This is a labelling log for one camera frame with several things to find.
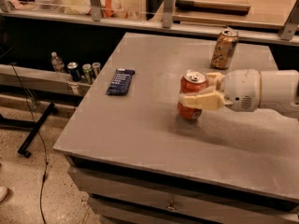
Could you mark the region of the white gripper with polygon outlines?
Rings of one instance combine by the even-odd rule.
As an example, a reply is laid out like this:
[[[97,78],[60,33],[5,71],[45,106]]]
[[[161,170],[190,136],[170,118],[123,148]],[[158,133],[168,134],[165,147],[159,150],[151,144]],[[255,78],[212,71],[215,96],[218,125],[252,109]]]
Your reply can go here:
[[[219,72],[207,73],[208,85],[220,87],[217,91],[181,93],[179,102],[188,108],[218,110],[224,106],[235,112],[256,110],[261,98],[261,74],[254,69],[234,70],[224,76]]]

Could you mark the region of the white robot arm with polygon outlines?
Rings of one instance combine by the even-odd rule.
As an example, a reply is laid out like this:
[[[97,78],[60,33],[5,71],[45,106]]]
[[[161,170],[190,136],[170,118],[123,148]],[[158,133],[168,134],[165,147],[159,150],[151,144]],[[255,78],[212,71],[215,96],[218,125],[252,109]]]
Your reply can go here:
[[[245,69],[227,75],[207,73],[207,77],[211,82],[208,88],[179,96],[183,106],[201,110],[218,110],[226,106],[235,112],[264,108],[299,119],[299,73],[296,70]]]

